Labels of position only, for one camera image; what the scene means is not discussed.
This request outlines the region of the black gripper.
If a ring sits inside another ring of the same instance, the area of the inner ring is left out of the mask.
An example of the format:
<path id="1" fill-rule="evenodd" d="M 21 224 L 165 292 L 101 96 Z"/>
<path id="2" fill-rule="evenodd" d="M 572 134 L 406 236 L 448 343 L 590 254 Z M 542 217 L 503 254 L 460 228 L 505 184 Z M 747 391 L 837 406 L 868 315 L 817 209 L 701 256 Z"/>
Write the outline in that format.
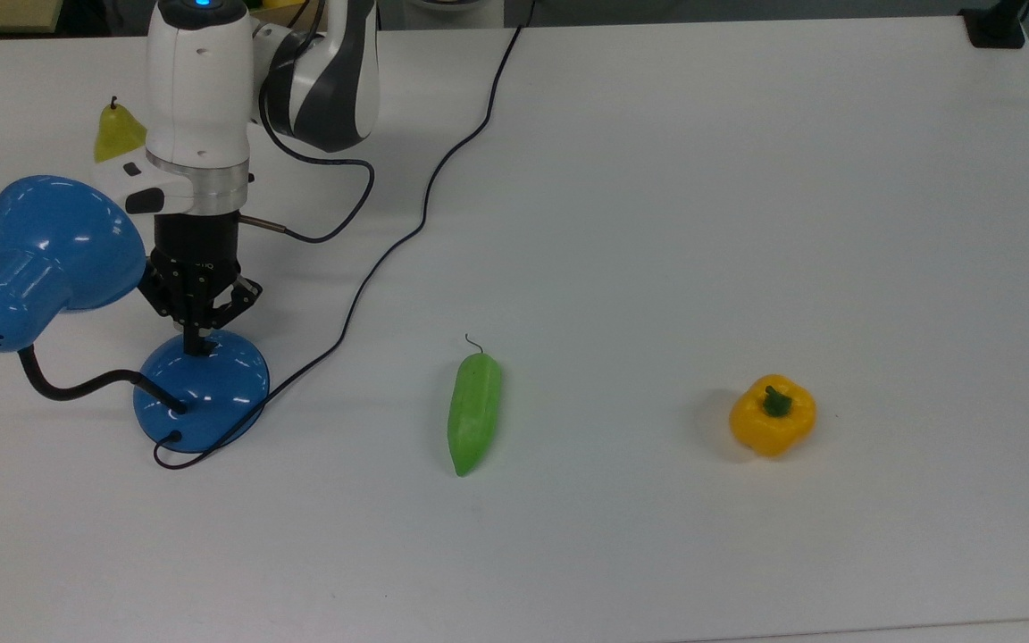
<path id="1" fill-rule="evenodd" d="M 224 330 L 263 293 L 258 282 L 239 277 L 238 239 L 237 214 L 155 216 L 155 265 L 146 264 L 138 292 L 174 322 L 185 355 L 210 355 L 217 347 L 213 331 Z M 226 289 L 228 302 L 217 305 Z"/>

